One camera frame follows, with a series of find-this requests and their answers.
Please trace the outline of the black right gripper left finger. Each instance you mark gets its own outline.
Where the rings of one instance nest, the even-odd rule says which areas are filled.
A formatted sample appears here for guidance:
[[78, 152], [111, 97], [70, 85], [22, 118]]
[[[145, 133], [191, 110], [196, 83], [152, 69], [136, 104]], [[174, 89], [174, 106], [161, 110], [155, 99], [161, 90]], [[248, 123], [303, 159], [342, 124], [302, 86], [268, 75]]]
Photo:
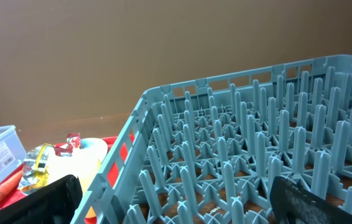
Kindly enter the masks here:
[[37, 190], [0, 210], [0, 224], [70, 223], [83, 192], [74, 175]]

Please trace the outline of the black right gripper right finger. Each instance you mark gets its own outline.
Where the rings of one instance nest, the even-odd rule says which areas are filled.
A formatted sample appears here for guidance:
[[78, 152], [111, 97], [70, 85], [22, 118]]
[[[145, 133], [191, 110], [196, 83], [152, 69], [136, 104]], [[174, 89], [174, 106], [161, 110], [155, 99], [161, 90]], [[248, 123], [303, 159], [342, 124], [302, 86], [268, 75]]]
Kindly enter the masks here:
[[277, 223], [352, 223], [352, 214], [281, 176], [274, 178], [269, 199]]

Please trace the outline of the yellow silver foil wrapper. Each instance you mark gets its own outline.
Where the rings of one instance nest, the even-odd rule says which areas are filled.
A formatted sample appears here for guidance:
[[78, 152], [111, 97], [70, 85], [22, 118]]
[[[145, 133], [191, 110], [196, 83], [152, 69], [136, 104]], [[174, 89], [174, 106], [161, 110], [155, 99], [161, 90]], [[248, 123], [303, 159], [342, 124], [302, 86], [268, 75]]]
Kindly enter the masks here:
[[18, 190], [29, 195], [49, 183], [49, 159], [54, 154], [54, 145], [42, 144], [30, 150], [23, 161], [22, 177]]

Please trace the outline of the white tissue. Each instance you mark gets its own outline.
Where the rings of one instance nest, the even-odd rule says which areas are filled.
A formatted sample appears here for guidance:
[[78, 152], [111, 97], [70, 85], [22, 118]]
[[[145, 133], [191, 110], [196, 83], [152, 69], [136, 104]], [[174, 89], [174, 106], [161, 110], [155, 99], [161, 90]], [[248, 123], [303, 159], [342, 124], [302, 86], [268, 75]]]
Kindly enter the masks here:
[[87, 168], [82, 164], [78, 150], [74, 150], [71, 157], [50, 156], [49, 159], [49, 183], [55, 182], [66, 175], [78, 177]]

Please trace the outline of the red candy wrapper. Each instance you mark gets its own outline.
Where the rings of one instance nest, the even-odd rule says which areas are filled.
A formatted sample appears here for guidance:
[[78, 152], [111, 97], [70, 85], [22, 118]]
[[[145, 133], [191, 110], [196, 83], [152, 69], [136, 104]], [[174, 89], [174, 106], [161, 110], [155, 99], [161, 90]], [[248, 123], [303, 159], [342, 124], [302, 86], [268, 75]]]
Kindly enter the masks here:
[[70, 133], [67, 136], [67, 142], [62, 146], [55, 146], [54, 151], [56, 156], [71, 157], [74, 150], [81, 148], [80, 133]]

